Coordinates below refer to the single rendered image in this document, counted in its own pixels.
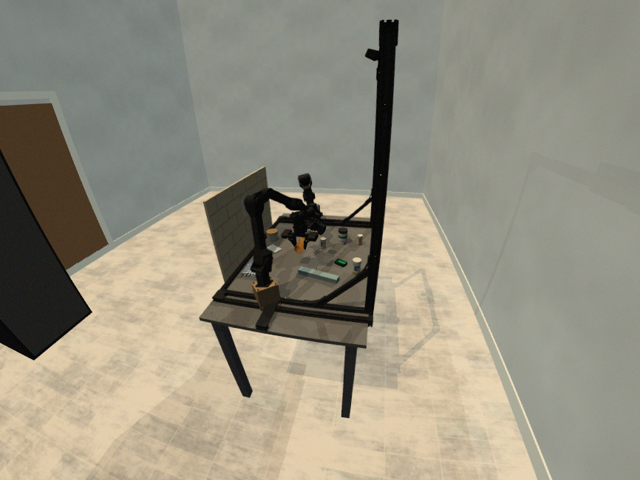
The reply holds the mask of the grey jar with wooden lid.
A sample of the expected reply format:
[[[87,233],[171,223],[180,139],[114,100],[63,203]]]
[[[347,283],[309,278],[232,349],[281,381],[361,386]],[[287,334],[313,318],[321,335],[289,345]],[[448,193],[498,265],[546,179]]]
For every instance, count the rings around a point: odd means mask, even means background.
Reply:
[[[276,242],[279,240],[279,234],[278,234],[278,230],[277,229],[269,229],[266,231],[267,234],[267,240],[269,242]]]

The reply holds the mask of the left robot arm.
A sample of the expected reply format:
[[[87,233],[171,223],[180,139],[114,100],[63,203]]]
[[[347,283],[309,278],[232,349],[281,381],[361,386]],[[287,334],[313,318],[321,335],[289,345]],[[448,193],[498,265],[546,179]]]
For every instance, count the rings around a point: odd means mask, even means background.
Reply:
[[[259,194],[259,195],[254,195]],[[304,224],[304,220],[315,215],[315,210],[311,205],[306,205],[301,199],[291,198],[272,188],[264,188],[261,191],[246,196],[244,199],[245,209],[251,218],[251,226],[253,231],[253,240],[255,251],[253,254],[253,263],[251,272],[256,273],[257,285],[255,287],[269,287],[273,280],[270,280],[269,272],[272,270],[273,255],[272,250],[268,250],[265,242],[265,232],[262,222],[262,213],[264,203],[269,199],[279,202],[289,210],[299,210],[292,212],[290,217],[293,218],[295,225]],[[263,195],[262,195],[263,194]],[[256,269],[258,268],[258,269]],[[263,268],[263,269],[262,269]],[[261,270],[259,270],[261,269]],[[259,271],[259,272],[258,272]]]

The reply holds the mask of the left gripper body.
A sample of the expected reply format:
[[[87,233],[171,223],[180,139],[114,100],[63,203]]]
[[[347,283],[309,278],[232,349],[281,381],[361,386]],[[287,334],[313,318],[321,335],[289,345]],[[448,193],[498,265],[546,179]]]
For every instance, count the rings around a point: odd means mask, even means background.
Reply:
[[[305,237],[305,240],[316,241],[317,238],[319,237],[319,234],[317,232],[305,233],[304,226],[305,226],[305,223],[301,225],[293,224],[294,233],[292,233],[292,230],[284,230],[282,233],[282,238],[293,239],[294,236],[298,236],[298,237]]]

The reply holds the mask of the white supplement bottle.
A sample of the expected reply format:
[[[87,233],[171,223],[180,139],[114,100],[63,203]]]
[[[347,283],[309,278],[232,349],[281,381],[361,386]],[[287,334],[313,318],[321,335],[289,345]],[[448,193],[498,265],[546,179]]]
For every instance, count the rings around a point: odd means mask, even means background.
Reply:
[[[347,244],[347,228],[341,227],[338,229],[338,243],[340,245]]]

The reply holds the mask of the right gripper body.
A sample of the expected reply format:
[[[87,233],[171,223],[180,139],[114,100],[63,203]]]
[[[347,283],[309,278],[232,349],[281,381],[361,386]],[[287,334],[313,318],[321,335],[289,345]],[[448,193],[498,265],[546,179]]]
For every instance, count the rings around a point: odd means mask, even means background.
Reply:
[[[319,215],[319,216],[317,216],[317,215]],[[315,215],[314,215],[314,216],[312,216],[311,218],[316,219],[316,220],[318,219],[318,221],[319,221],[319,217],[320,217],[320,214],[319,214],[319,213],[317,213],[317,212],[315,212]],[[315,229],[316,229],[316,226],[317,226],[317,224],[313,225],[313,226],[310,228],[310,230],[312,230],[312,231],[313,231],[313,230],[315,230]]]

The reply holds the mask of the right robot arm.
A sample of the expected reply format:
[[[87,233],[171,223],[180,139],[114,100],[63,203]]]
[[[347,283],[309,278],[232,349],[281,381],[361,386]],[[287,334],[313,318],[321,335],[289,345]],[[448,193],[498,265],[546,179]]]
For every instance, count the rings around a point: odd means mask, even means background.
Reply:
[[[314,203],[314,201],[313,201],[315,199],[315,194],[314,194],[314,192],[312,192],[312,189],[311,189],[312,179],[310,177],[310,174],[299,175],[298,181],[299,181],[300,187],[304,189],[304,192],[303,192],[303,195],[302,195],[303,198],[304,198],[304,201],[307,203],[307,205],[310,204],[311,207],[313,207],[313,209],[315,210],[315,212],[319,213],[320,217],[321,217],[321,211],[318,210],[316,203]],[[317,230],[318,234],[322,235],[326,230],[326,225],[324,225],[324,224],[322,224],[320,222],[320,220],[321,220],[320,217],[319,217],[319,221],[317,222],[316,229],[314,231]]]

